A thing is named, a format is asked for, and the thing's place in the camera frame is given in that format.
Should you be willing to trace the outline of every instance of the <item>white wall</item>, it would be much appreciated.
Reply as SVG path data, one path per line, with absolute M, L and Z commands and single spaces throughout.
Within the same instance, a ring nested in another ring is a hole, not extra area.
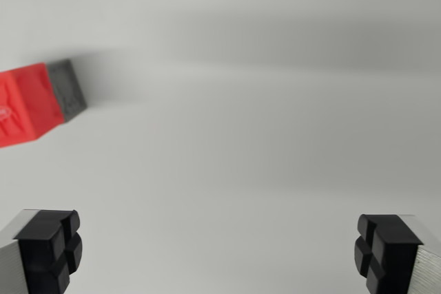
M 0 0 L 0 70 L 90 109 L 0 150 L 0 224 L 77 209 L 70 294 L 367 293 L 361 213 L 441 237 L 440 0 Z

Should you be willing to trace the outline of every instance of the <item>red object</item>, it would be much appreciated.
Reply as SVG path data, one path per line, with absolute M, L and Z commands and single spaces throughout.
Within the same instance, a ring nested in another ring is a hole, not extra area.
M 44 63 L 0 73 L 0 147 L 35 140 L 64 122 Z

